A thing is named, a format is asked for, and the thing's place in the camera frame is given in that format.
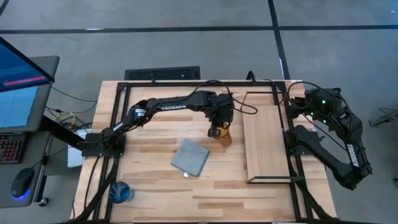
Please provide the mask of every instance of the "gray cloth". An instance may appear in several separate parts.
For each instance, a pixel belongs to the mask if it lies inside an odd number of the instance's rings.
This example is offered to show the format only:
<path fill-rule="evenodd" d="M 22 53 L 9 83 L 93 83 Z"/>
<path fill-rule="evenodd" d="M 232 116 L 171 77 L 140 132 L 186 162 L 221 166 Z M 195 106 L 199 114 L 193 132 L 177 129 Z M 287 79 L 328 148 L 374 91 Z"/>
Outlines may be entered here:
<path fill-rule="evenodd" d="M 183 140 L 173 157 L 172 165 L 198 177 L 208 156 L 209 150 L 192 141 Z"/>

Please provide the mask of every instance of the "computer mouse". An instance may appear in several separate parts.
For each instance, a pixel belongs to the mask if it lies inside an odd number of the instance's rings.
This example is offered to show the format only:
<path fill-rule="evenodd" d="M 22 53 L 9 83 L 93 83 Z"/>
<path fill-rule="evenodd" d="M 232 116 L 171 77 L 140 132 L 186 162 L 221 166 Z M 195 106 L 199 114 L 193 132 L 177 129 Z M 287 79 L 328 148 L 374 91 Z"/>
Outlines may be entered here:
<path fill-rule="evenodd" d="M 17 174 L 11 185 L 11 194 L 14 197 L 23 196 L 29 189 L 32 182 L 34 171 L 31 168 L 26 168 Z"/>

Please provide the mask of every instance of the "blue cup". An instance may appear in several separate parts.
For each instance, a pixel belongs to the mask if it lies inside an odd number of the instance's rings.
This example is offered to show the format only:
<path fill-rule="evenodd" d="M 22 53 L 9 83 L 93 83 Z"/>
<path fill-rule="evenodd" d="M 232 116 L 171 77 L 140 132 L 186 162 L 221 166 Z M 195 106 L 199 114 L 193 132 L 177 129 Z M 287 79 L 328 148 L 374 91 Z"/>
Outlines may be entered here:
<path fill-rule="evenodd" d="M 116 182 L 109 190 L 112 203 L 128 202 L 134 198 L 134 190 L 124 182 Z"/>

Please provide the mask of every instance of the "wooden board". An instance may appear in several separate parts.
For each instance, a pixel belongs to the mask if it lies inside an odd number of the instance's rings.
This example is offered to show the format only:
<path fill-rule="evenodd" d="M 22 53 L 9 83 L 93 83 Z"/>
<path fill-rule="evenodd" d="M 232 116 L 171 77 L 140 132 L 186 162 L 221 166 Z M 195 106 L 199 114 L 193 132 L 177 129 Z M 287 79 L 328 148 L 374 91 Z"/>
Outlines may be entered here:
<path fill-rule="evenodd" d="M 248 178 L 288 177 L 282 126 L 277 106 L 257 106 L 255 115 L 243 114 Z M 256 179 L 256 182 L 290 182 L 290 179 Z"/>
<path fill-rule="evenodd" d="M 118 82 L 103 82 L 93 120 L 93 129 L 100 132 L 109 126 Z M 134 87 L 129 106 L 141 99 L 188 95 L 194 87 Z M 200 88 L 226 93 L 224 87 Z M 268 87 L 230 87 L 234 97 L 242 100 L 247 91 L 270 91 Z M 295 85 L 291 97 L 302 96 L 303 86 Z M 272 106 L 271 94 L 250 94 L 245 103 Z M 119 105 L 118 118 L 122 105 Z M 285 111 L 282 110 L 287 127 Z M 311 125 L 305 120 L 295 124 Z M 207 137 L 210 123 L 203 113 L 190 110 L 167 111 L 156 114 L 143 128 L 127 134 L 125 155 L 120 159 L 117 181 L 127 182 L 136 190 L 136 197 L 128 203 L 113 205 L 111 222 L 266 222 L 294 221 L 294 211 L 287 184 L 247 185 L 247 164 L 243 116 L 234 113 L 230 127 L 233 139 L 230 147 L 222 147 Z M 200 177 L 183 178 L 183 172 L 170 165 L 182 139 L 190 139 L 210 150 Z M 88 178 L 95 158 L 84 161 L 75 195 L 76 215 L 83 210 Z M 94 169 L 88 202 L 98 189 L 102 166 L 99 159 Z M 325 175 L 324 166 L 312 156 L 303 159 L 308 188 L 326 212 L 335 216 L 335 209 Z M 104 218 L 105 193 L 99 213 Z M 302 198 L 300 209 L 304 211 Z"/>

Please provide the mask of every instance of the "black desk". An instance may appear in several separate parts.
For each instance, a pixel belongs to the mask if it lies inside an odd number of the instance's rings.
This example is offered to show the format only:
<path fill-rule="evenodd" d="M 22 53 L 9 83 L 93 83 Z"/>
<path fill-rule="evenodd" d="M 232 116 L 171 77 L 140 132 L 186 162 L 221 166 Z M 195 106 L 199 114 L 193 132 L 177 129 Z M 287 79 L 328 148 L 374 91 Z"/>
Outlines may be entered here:
<path fill-rule="evenodd" d="M 31 60 L 54 77 L 60 59 L 58 56 L 48 56 L 32 57 Z M 22 163 L 0 165 L 0 208 L 24 207 L 30 205 L 32 201 L 40 201 L 46 179 L 44 175 L 45 166 L 37 164 L 34 167 L 35 174 L 29 187 L 29 193 L 22 198 L 14 198 L 11 195 L 11 184 L 15 176 L 20 170 L 31 167 L 40 161 L 45 153 L 49 154 L 52 136 L 56 136 L 65 142 L 68 142 L 67 140 L 70 138 L 78 138 L 69 130 L 62 128 L 43 115 L 50 90 L 51 84 L 39 86 L 26 126 L 0 128 L 0 133 L 29 133 Z"/>

